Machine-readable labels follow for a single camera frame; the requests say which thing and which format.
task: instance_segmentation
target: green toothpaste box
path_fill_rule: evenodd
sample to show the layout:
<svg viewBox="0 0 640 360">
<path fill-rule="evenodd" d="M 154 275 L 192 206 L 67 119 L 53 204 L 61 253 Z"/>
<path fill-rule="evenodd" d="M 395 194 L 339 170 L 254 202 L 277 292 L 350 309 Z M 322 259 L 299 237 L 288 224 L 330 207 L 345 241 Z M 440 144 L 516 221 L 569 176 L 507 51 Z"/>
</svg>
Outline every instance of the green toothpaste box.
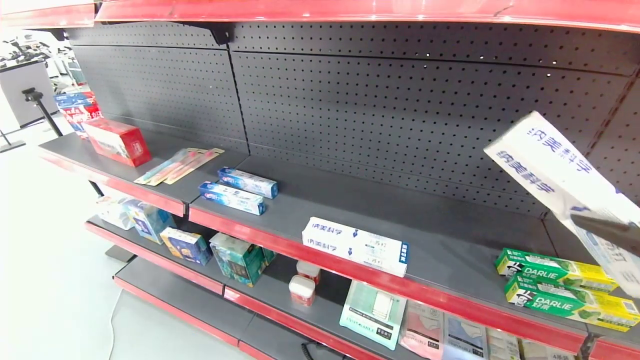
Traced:
<svg viewBox="0 0 640 360">
<path fill-rule="evenodd" d="M 631 300 L 547 282 L 547 278 L 533 274 L 515 274 L 504 292 L 507 301 L 516 306 L 617 331 L 628 331 L 640 322 Z"/>
<path fill-rule="evenodd" d="M 545 277 L 548 281 L 556 282 L 574 288 L 612 292 L 618 283 L 609 277 L 600 266 L 578 263 L 505 248 L 495 262 L 498 274 L 513 276 L 522 272 Z"/>
</svg>

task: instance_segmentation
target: barcode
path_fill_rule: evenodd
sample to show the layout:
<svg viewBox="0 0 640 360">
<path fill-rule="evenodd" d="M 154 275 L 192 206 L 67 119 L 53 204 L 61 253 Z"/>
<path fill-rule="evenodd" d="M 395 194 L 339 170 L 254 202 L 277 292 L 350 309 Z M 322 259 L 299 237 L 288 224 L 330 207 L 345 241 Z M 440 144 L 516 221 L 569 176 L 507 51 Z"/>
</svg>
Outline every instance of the barcode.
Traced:
<svg viewBox="0 0 640 360">
<path fill-rule="evenodd" d="M 624 304 L 624 306 L 627 309 L 627 311 L 630 311 L 631 313 L 638 314 L 638 310 L 636 309 L 636 305 L 634 305 L 633 302 L 623 301 L 622 304 Z"/>
</svg>

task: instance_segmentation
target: pegboard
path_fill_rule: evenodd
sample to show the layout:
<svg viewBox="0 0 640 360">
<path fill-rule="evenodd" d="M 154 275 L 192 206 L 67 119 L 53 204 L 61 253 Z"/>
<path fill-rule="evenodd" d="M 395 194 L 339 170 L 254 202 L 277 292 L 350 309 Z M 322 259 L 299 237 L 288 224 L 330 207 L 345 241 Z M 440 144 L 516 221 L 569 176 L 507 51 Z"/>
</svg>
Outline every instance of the pegboard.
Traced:
<svg viewBox="0 0 640 360">
<path fill-rule="evenodd" d="M 455 22 L 239 23 L 234 51 L 511 63 L 630 75 L 636 34 Z"/>
<path fill-rule="evenodd" d="M 216 44 L 211 31 L 165 21 L 131 22 L 67 29 L 71 45 L 119 45 L 226 49 Z"/>
<path fill-rule="evenodd" d="M 99 45 L 74 51 L 103 112 L 248 151 L 228 52 Z"/>
<path fill-rule="evenodd" d="M 588 160 L 629 199 L 640 204 L 640 84 L 631 88 Z"/>
<path fill-rule="evenodd" d="M 445 181 L 496 197 L 530 195 L 484 155 L 488 143 L 538 110 L 585 151 L 627 82 L 451 61 L 243 52 L 232 53 L 232 61 L 252 151 L 255 144 L 347 161 L 387 177 Z M 428 186 L 417 189 L 433 193 Z M 455 193 L 454 186 L 439 195 L 465 195 Z M 539 208 L 533 200 L 518 207 Z"/>
</svg>

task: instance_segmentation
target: red shelf edge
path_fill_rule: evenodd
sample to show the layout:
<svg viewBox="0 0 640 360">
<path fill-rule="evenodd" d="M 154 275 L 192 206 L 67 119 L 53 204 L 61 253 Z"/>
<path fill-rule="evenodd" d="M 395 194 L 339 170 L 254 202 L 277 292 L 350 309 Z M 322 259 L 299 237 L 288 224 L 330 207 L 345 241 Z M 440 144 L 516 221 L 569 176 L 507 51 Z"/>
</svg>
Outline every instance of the red shelf edge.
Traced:
<svg viewBox="0 0 640 360">
<path fill-rule="evenodd" d="M 329 255 L 306 247 L 297 241 L 269 234 L 197 208 L 190 208 L 189 220 L 266 247 L 290 258 L 306 261 L 344 277 L 366 282 L 381 290 L 422 302 L 484 326 L 500 329 L 520 338 L 536 341 L 573 354 L 579 353 L 586 337 L 586 331 L 584 334 L 579 334 L 513 315 L 463 297 L 451 295 L 443 290 L 420 284 L 405 277 L 396 277 Z"/>
<path fill-rule="evenodd" d="M 589 354 L 590 360 L 638 360 L 640 349 L 624 347 L 623 345 L 607 341 L 606 338 L 596 339 Z"/>
<path fill-rule="evenodd" d="M 174 215 L 177 215 L 179 217 L 184 215 L 184 204 L 182 203 L 182 201 L 164 197 L 146 190 L 142 186 L 138 186 L 136 184 L 129 183 L 127 181 L 111 177 L 109 175 L 101 174 L 94 169 L 74 163 L 44 149 L 40 149 L 40 157 L 69 172 L 82 175 L 95 183 L 104 184 L 110 188 L 118 190 L 119 192 L 123 192 L 127 195 L 133 196 L 138 200 L 142 200 L 153 206 L 156 206 L 163 210 L 167 210 Z"/>
<path fill-rule="evenodd" d="M 222 285 L 221 283 L 212 280 L 204 275 L 201 275 L 189 268 L 186 268 L 170 259 L 167 259 L 163 256 L 160 256 L 158 254 L 156 254 L 155 252 L 149 251 L 135 243 L 132 243 L 129 240 L 126 240 L 124 238 L 121 238 L 120 236 L 107 231 L 99 226 L 93 225 L 90 222 L 85 222 L 84 223 L 84 227 L 89 230 L 90 232 L 92 232 L 93 234 L 96 234 L 98 236 L 100 236 L 101 238 L 104 238 L 106 240 L 109 240 L 110 242 L 114 243 L 115 245 L 118 245 L 119 247 L 132 252 L 133 254 L 138 255 L 139 257 L 150 261 L 153 264 L 156 264 L 157 266 L 160 266 L 161 268 L 167 269 L 168 271 L 179 275 L 191 282 L 194 282 L 200 286 L 202 286 L 203 288 L 213 291 L 217 294 L 222 295 L 223 293 L 223 287 L 224 285 Z"/>
<path fill-rule="evenodd" d="M 244 341 L 240 340 L 240 342 L 238 343 L 238 349 L 242 350 L 242 352 L 244 352 L 245 354 L 256 358 L 257 360 L 276 360 L 274 358 L 272 358 L 271 356 L 268 356 L 267 354 L 261 352 L 260 350 L 254 348 L 253 346 L 245 343 Z"/>
<path fill-rule="evenodd" d="M 93 3 L 0 14 L 3 28 L 90 28 L 94 20 Z"/>
<path fill-rule="evenodd" d="M 228 286 L 225 288 L 225 299 L 235 302 L 240 306 L 244 306 L 249 310 L 255 311 L 256 313 L 266 318 L 269 318 L 294 331 L 297 331 L 308 338 L 319 341 L 325 344 L 327 347 L 341 352 L 353 359 L 384 360 L 382 357 L 378 357 L 360 348 L 358 345 L 352 344 L 346 340 L 342 340 L 334 335 L 329 334 L 328 332 L 318 329 L 317 327 L 307 322 L 304 322 L 291 315 L 283 313 L 282 311 L 274 309 L 273 307 L 259 300 L 239 293 L 236 290 L 229 288 Z"/>
<path fill-rule="evenodd" d="M 114 277 L 113 280 L 115 281 L 115 283 L 123 288 L 124 290 L 127 290 L 128 292 L 132 293 L 133 295 L 146 300 L 147 302 L 155 305 L 156 307 L 165 310 L 166 312 L 170 313 L 173 316 L 176 316 L 177 318 L 181 319 L 182 321 L 193 325 L 203 331 L 205 331 L 208 334 L 211 334 L 213 336 L 215 336 L 216 338 L 224 341 L 225 343 L 228 343 L 230 345 L 233 345 L 235 347 L 238 347 L 238 342 L 239 340 L 234 338 L 233 336 L 227 334 L 226 332 L 220 331 L 218 329 L 216 329 L 215 327 L 209 325 L 208 323 L 205 323 L 187 313 L 185 313 L 184 311 L 173 307 L 169 304 L 167 304 L 166 302 L 160 300 L 159 298 L 135 287 L 132 284 L 129 284 L 128 282 L 120 279 L 119 277 Z"/>
</svg>

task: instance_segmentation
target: blue box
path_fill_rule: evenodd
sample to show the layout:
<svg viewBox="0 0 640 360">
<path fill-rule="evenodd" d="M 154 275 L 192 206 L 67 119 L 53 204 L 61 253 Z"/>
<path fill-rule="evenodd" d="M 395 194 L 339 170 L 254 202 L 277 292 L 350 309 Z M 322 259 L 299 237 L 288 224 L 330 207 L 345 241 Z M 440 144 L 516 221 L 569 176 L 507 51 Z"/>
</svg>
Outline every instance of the blue box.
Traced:
<svg viewBox="0 0 640 360">
<path fill-rule="evenodd" d="M 160 236 L 169 251 L 178 258 L 206 265 L 213 257 L 202 235 L 167 227 Z"/>
<path fill-rule="evenodd" d="M 138 234 L 154 243 L 163 244 L 160 233 L 167 227 L 176 227 L 171 214 L 138 199 L 131 199 L 122 204 Z"/>
<path fill-rule="evenodd" d="M 236 170 L 234 168 L 223 167 L 218 170 L 220 183 L 242 189 L 246 192 L 254 193 L 273 199 L 278 195 L 278 183 L 274 180 L 265 179 L 248 172 Z"/>
<path fill-rule="evenodd" d="M 220 270 L 250 288 L 265 268 L 264 253 L 258 245 L 218 233 L 209 240 Z"/>
<path fill-rule="evenodd" d="M 265 210 L 263 198 L 260 195 L 210 181 L 205 181 L 198 189 L 203 198 L 230 208 L 246 211 L 254 215 L 261 215 Z"/>
</svg>

